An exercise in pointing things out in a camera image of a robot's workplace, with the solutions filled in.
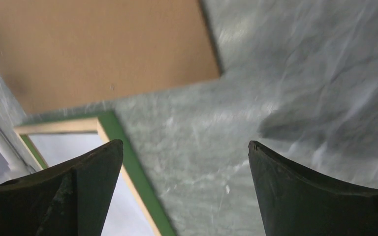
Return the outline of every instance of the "whiteboard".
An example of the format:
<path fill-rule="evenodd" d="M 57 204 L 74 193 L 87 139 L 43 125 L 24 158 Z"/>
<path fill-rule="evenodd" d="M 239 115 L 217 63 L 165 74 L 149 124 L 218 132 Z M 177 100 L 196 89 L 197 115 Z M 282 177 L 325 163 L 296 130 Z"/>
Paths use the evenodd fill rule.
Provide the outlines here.
<path fill-rule="evenodd" d="M 104 144 L 95 133 L 30 134 L 29 138 L 51 167 Z M 154 236 L 120 173 L 102 236 Z"/>

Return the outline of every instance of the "brown board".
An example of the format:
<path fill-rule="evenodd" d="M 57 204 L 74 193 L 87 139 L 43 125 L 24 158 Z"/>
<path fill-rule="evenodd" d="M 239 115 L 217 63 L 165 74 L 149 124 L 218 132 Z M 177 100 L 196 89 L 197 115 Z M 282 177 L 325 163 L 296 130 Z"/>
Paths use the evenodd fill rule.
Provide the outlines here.
<path fill-rule="evenodd" d="M 0 75 L 26 113 L 220 75 L 196 0 L 0 0 Z"/>

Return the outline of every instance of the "wooden frame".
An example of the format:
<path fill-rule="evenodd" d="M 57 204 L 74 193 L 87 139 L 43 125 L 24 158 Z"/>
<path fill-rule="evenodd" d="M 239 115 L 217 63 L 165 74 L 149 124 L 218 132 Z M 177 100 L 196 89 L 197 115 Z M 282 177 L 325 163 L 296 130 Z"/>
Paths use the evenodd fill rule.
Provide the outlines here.
<path fill-rule="evenodd" d="M 22 125 L 15 127 L 14 131 L 42 170 L 48 168 L 48 165 L 28 137 L 29 134 L 96 131 L 104 143 L 113 139 L 122 140 L 124 143 L 124 161 L 120 174 L 130 188 L 154 234 L 156 236 L 176 235 L 114 112 L 106 112 L 87 118 Z"/>

